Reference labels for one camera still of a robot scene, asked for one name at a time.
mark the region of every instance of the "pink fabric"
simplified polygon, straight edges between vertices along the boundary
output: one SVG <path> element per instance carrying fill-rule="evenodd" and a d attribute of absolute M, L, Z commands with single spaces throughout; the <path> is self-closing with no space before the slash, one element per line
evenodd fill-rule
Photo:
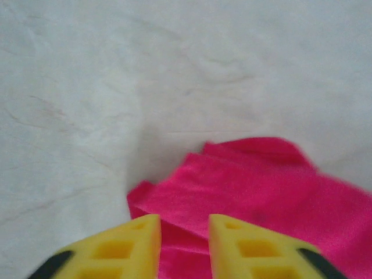
<path fill-rule="evenodd" d="M 207 142 L 167 180 L 144 181 L 127 199 L 132 218 L 161 216 L 160 279 L 212 277 L 212 213 L 311 242 L 349 278 L 372 275 L 372 196 L 320 173 L 283 139 Z"/>

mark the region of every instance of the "white surface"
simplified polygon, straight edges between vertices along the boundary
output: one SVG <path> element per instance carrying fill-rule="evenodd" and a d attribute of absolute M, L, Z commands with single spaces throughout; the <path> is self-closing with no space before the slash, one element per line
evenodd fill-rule
<path fill-rule="evenodd" d="M 0 277 L 128 219 L 204 140 L 278 135 L 372 189 L 371 1 L 0 2 Z"/>

